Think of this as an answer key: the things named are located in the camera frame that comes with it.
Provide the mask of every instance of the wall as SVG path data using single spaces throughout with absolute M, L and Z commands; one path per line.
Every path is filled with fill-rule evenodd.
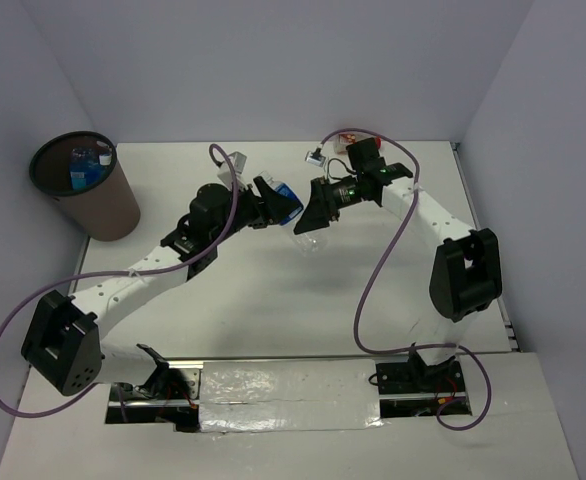
M 516 331 L 541 356 L 586 480 L 586 1 L 535 1 L 461 157 L 501 239 Z
M 459 140 L 532 0 L 23 0 L 119 141 Z
M 0 0 L 0 322 L 26 294 L 69 274 L 82 235 L 31 186 L 27 167 L 53 136 L 91 123 L 17 0 Z M 31 309 L 0 345 L 0 394 L 16 405 L 26 364 L 19 347 Z M 12 418 L 0 411 L 0 458 Z

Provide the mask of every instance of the brown trash bin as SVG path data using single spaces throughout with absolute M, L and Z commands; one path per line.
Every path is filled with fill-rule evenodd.
M 93 148 L 98 155 L 111 153 L 111 163 L 99 180 L 73 190 L 69 166 L 76 147 Z M 50 197 L 92 238 L 118 240 L 133 231 L 140 221 L 140 207 L 124 171 L 117 161 L 113 143 L 95 132 L 71 132 L 54 138 L 40 148 L 29 167 L 33 184 Z

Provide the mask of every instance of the clear plastic bottle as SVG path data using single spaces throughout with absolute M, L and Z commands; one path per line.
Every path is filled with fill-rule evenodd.
M 273 177 L 269 174 L 269 172 L 262 172 L 260 176 L 264 179 L 264 181 L 277 193 L 280 195 L 284 195 L 292 200 L 300 201 L 300 199 L 295 195 L 291 187 L 289 187 L 286 183 L 273 180 Z M 300 215 L 304 211 L 304 207 L 300 207 L 297 210 L 293 211 L 288 217 L 286 217 L 282 222 L 280 222 L 280 227 L 282 231 L 286 233 L 286 235 L 291 239 L 291 241 L 295 244 L 298 250 L 302 253 L 302 255 L 312 255 L 314 253 L 323 250 L 324 247 L 328 244 L 328 238 L 326 232 L 322 230 L 316 230 L 314 232 L 302 233 L 300 235 L 296 235 L 293 232 L 295 228 L 295 224 L 300 219 Z

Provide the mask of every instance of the plastic wrap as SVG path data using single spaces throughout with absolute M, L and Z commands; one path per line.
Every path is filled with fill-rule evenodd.
M 206 363 L 205 432 L 355 430 L 382 425 L 372 360 Z

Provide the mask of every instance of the tabletop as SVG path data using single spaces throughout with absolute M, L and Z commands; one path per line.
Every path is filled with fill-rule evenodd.
M 407 142 L 422 162 L 425 189 L 455 216 L 472 223 L 469 203 L 446 142 Z M 134 263 L 171 231 L 199 186 L 215 181 L 207 144 L 121 144 L 118 154 L 142 209 L 128 237 L 90 241 L 82 271 Z M 268 169 L 306 202 L 309 180 L 321 172 L 303 161 L 309 143 L 225 143 L 249 159 L 245 178 Z M 405 161 L 390 147 L 389 163 Z M 398 220 L 375 205 L 344 210 L 329 229 L 329 247 L 302 257 L 269 228 L 225 242 L 219 258 L 193 282 L 162 295 L 122 322 L 112 343 L 143 342 L 166 356 L 241 358 L 353 355 L 355 305 Z M 396 252 L 365 308 L 363 337 L 372 347 L 405 345 L 425 312 L 429 252 L 411 234 Z M 80 282 L 85 288 L 92 283 Z M 379 478 L 575 480 L 575 469 L 537 358 L 511 352 L 494 302 L 464 343 L 480 355 L 493 382 L 494 403 L 477 428 L 451 432 L 434 418 L 394 418 L 350 431 L 194 433 L 171 425 L 106 425 L 108 385 L 52 417 L 16 419 L 0 479 L 60 478 Z M 486 387 L 461 358 L 473 415 Z M 51 408 L 61 397 L 31 369 L 20 408 Z M 461 425 L 468 416 L 448 416 Z

